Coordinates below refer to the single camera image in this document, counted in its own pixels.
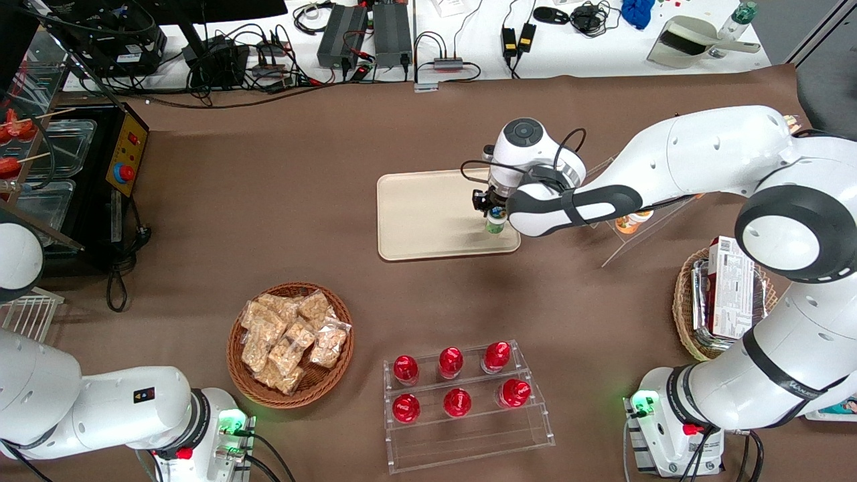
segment blue cloth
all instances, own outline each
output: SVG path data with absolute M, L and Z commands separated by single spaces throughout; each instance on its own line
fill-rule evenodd
M 651 21 L 651 8 L 655 0 L 624 0 L 622 2 L 622 17 L 638 30 L 643 30 Z

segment beige tray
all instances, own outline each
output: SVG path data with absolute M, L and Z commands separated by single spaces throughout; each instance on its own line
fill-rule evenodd
M 485 179 L 488 169 L 467 170 Z M 474 189 L 458 171 L 387 174 L 378 179 L 378 254 L 388 261 L 511 253 L 521 235 L 511 225 L 485 231 L 473 209 Z

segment white table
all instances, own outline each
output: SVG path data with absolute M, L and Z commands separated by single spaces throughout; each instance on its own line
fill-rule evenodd
M 433 30 L 443 35 L 452 55 L 453 35 L 461 26 L 461 21 L 466 15 L 454 15 L 440 18 L 430 0 L 410 0 L 409 20 L 413 3 L 417 1 L 417 31 L 423 32 Z M 482 7 L 467 21 L 464 30 L 458 36 L 458 55 L 466 62 L 473 62 L 482 68 L 480 80 L 506 79 L 510 73 L 506 64 L 500 57 L 500 25 L 509 8 L 511 0 L 483 0 Z M 478 0 L 464 0 L 468 11 L 478 5 Z M 519 0 L 512 9 L 508 26 L 514 27 L 517 34 L 530 14 L 533 0 Z M 611 5 L 620 8 L 620 0 L 610 0 Z M 601 76 L 623 76 L 623 75 L 687 75 L 687 74 L 727 74 L 746 72 L 770 66 L 770 60 L 764 52 L 764 48 L 754 54 L 730 52 L 723 59 L 705 58 L 689 69 L 672 69 L 646 60 L 649 50 L 655 43 L 655 39 L 661 32 L 664 23 L 675 15 L 687 15 L 710 21 L 719 28 L 724 20 L 732 13 L 738 5 L 739 0 L 680 0 L 680 6 L 676 6 L 675 0 L 655 2 L 652 10 L 652 20 L 645 30 L 637 30 L 627 21 L 620 18 L 619 12 L 613 12 L 608 20 L 612 26 L 618 22 L 616 29 L 608 30 L 604 35 L 589 39 L 577 33 L 571 26 L 556 26 L 535 22 L 536 36 L 533 41 L 532 51 L 522 57 L 517 73 L 524 78 L 547 78 L 557 75 L 574 75 L 577 77 L 601 77 Z M 289 14 L 277 17 L 260 19 L 255 23 L 261 25 L 265 31 L 273 30 L 277 24 L 283 25 L 289 32 L 292 46 L 297 53 L 297 60 L 307 74 L 319 80 L 330 77 L 329 69 L 323 69 L 316 60 L 315 53 L 321 42 L 321 33 L 307 35 L 298 31 L 292 23 L 291 12 L 294 9 L 308 3 L 306 0 L 286 0 Z M 338 3 L 353 5 L 355 0 L 344 0 Z M 552 0 L 535 0 L 536 6 L 554 7 Z M 560 6 L 565 12 L 571 12 L 579 3 Z M 320 17 L 315 21 L 305 21 L 307 25 L 323 25 L 327 22 L 329 10 L 321 10 Z M 240 27 L 246 22 L 230 21 L 208 24 L 209 35 L 213 35 L 215 29 L 229 32 Z M 187 40 L 176 26 L 163 27 L 168 36 L 164 58 L 172 57 L 187 45 Z M 204 38 L 202 26 L 196 26 L 197 32 Z M 752 26 L 747 29 L 742 40 L 748 42 L 759 42 Z M 239 42 L 255 43 L 259 40 L 255 35 L 242 35 Z M 371 53 L 374 51 L 374 43 L 371 37 L 363 43 L 363 50 Z M 432 60 L 437 53 L 437 46 L 433 41 L 424 39 L 420 42 L 417 60 L 419 63 Z M 249 59 L 249 66 L 256 64 L 255 50 Z M 143 82 L 145 88 L 150 89 L 176 89 L 185 86 L 188 67 L 180 58 L 164 65 L 154 75 L 150 75 Z M 455 78 L 456 75 L 438 75 L 429 66 L 420 71 L 420 82 L 437 81 L 445 78 Z M 376 77 L 382 81 L 402 81 L 404 73 L 400 67 L 389 71 L 380 69 Z M 80 82 L 71 76 L 64 88 L 66 91 L 82 90 Z

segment brown tablecloth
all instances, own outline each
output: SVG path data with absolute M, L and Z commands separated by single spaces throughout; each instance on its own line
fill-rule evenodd
M 215 102 L 260 98 L 219 94 Z M 478 159 L 520 116 L 541 120 L 554 138 L 585 127 L 580 154 L 592 167 L 676 113 L 745 104 L 802 113 L 794 69 L 484 81 L 423 94 L 411 84 L 333 87 L 220 111 L 135 101 L 154 131 L 136 190 L 154 234 L 128 277 L 130 311 L 106 309 L 103 280 L 78 282 L 63 292 L 67 305 L 48 341 L 75 355 L 86 374 L 174 365 L 196 387 L 229 390 L 258 416 L 259 433 L 298 482 L 619 481 L 620 398 L 648 370 L 692 361 L 670 314 L 675 276 L 690 254 L 733 232 L 741 199 L 704 197 L 606 268 L 599 266 L 618 241 L 588 227 L 525 239 L 511 255 L 390 263 L 377 253 L 375 182 Z M 245 300 L 288 280 L 333 289 L 353 315 L 356 348 L 328 396 L 275 411 L 238 393 L 224 355 Z M 780 279 L 776 288 L 785 287 Z M 547 399 L 556 447 L 387 475 L 382 359 L 511 338 Z M 762 430 L 763 480 L 854 480 L 854 439 L 845 437 L 854 433 L 852 425 L 804 419 Z M 728 471 L 711 480 L 735 476 L 743 441 L 727 444 Z M 123 447 L 37 464 L 57 482 L 146 480 Z M 32 480 L 9 461 L 0 471 L 4 481 Z

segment round wicker basket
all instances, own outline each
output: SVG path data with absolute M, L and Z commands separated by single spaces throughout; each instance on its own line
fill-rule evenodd
M 681 344 L 699 361 L 716 358 L 717 355 L 722 353 L 701 345 L 693 335 L 693 295 L 691 292 L 693 264 L 707 257 L 708 248 L 705 248 L 687 258 L 685 264 L 681 266 L 679 279 L 675 282 L 675 298 L 673 299 L 673 320 L 675 321 L 675 328 L 679 332 Z M 777 301 L 776 291 L 768 275 L 761 269 L 758 272 L 761 273 L 762 281 L 768 287 L 764 297 L 764 305 L 767 311 L 770 312 L 774 309 Z
M 342 346 L 342 354 L 339 355 L 339 360 L 337 360 L 333 368 L 323 368 L 309 362 L 309 353 L 311 350 L 307 350 L 299 365 L 305 370 L 305 374 L 301 382 L 297 385 L 295 393 L 285 395 L 277 389 L 270 389 L 263 383 L 257 382 L 251 375 L 250 368 L 241 361 L 241 353 L 243 351 L 241 339 L 244 332 L 247 331 L 241 326 L 242 310 L 238 314 L 235 324 L 232 325 L 232 331 L 229 333 L 229 344 L 226 347 L 226 363 L 229 366 L 229 374 L 235 386 L 241 390 L 241 393 L 247 395 L 247 398 L 250 400 L 271 408 L 303 407 L 329 392 L 345 373 L 345 369 L 351 362 L 351 355 L 354 352 L 354 323 L 351 322 L 351 315 L 338 296 L 324 286 L 302 282 L 285 283 L 269 288 L 261 294 L 269 293 L 276 296 L 295 297 L 308 296 L 315 290 L 321 290 L 327 296 L 327 300 L 330 301 L 330 305 L 336 311 L 336 316 L 340 321 L 352 325 L 351 332 Z

